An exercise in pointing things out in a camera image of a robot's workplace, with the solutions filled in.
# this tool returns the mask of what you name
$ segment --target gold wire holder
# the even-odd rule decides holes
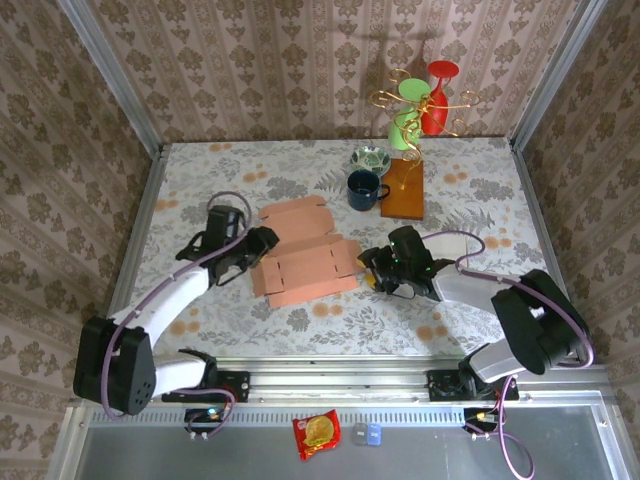
[[[412,78],[411,74],[408,71],[406,71],[404,68],[394,68],[393,70],[389,71],[388,77],[389,77],[389,81],[392,83],[400,83],[403,80]],[[450,81],[451,79],[449,79],[444,86],[447,86]],[[414,109],[418,113],[418,116],[416,118],[405,120],[403,125],[398,124],[398,115],[396,115],[393,118],[393,123],[402,132],[402,140],[409,147],[408,150],[405,150],[402,153],[402,159],[406,162],[415,162],[415,164],[412,165],[407,170],[407,173],[405,173],[404,180],[402,181],[402,186],[400,187],[401,189],[404,190],[405,188],[405,184],[406,184],[407,176],[409,175],[409,172],[411,172],[411,170],[413,170],[418,165],[420,165],[420,163],[422,163],[422,151],[420,150],[420,145],[418,145],[412,140],[412,138],[416,137],[416,133],[418,134],[417,136],[420,135],[421,126],[420,126],[420,122],[418,122],[417,119],[422,115],[419,112],[422,112],[422,114],[428,115],[431,118],[431,120],[433,120],[433,122],[436,125],[438,125],[438,127],[440,127],[444,132],[447,132],[449,135],[453,137],[464,135],[469,130],[469,126],[467,125],[467,122],[465,122],[461,118],[454,118],[451,121],[451,130],[448,130],[444,125],[438,122],[433,117],[433,114],[431,113],[435,109],[455,110],[460,108],[471,108],[471,107],[475,107],[480,103],[480,95],[478,95],[476,92],[472,90],[464,90],[463,92],[460,93],[460,98],[463,100],[466,100],[467,103],[462,105],[451,105],[448,107],[439,107],[436,105],[429,104],[429,102],[432,100],[430,93],[422,95],[419,102],[407,100],[406,98],[400,97],[399,95],[391,93],[390,91],[387,91],[387,90],[376,90],[375,92],[372,92],[371,95],[369,96],[369,100],[371,101],[371,103],[378,108],[386,109],[389,105],[391,105],[391,103],[394,100],[396,100],[398,102],[410,104],[411,106],[414,107]]]

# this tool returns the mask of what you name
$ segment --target wooden stand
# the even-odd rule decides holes
[[[380,215],[391,218],[422,220],[424,218],[424,163],[415,167],[404,177],[415,162],[401,158],[391,160],[391,169],[384,175],[382,183],[389,185],[391,194],[380,203]]]

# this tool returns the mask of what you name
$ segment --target floral tablecloth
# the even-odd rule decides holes
[[[378,206],[365,213],[349,208],[349,156],[371,144],[388,147],[385,140],[172,145],[134,300],[175,270],[174,255],[204,229],[207,201],[220,190],[242,193],[254,211],[277,201],[321,195],[337,232],[358,239],[363,248],[385,245],[387,234],[403,224],[426,232],[461,229],[487,243],[487,252],[472,259],[471,267],[513,274],[546,268],[505,139],[421,140],[422,222],[382,218]],[[471,240],[469,249],[475,248]],[[251,279],[243,275],[185,309],[162,335],[156,352],[190,347],[220,356],[462,355],[501,335],[495,317],[471,307],[389,297],[364,285],[273,310],[266,299],[253,297]]]

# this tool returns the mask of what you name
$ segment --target mug handle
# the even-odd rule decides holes
[[[380,195],[378,197],[378,200],[382,200],[384,198],[387,198],[389,196],[389,194],[391,193],[391,187],[389,185],[385,185],[384,183],[382,185],[380,185],[380,190],[382,190],[383,188],[387,189],[387,193],[383,193],[382,195]]]

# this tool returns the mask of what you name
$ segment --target wall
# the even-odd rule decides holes
[[[41,478],[150,160],[53,1],[0,2],[0,478]]]
[[[512,131],[571,18],[565,0],[90,0],[163,142],[362,138],[390,68],[445,58],[470,133]]]
[[[640,3],[609,3],[524,155],[640,452]]]

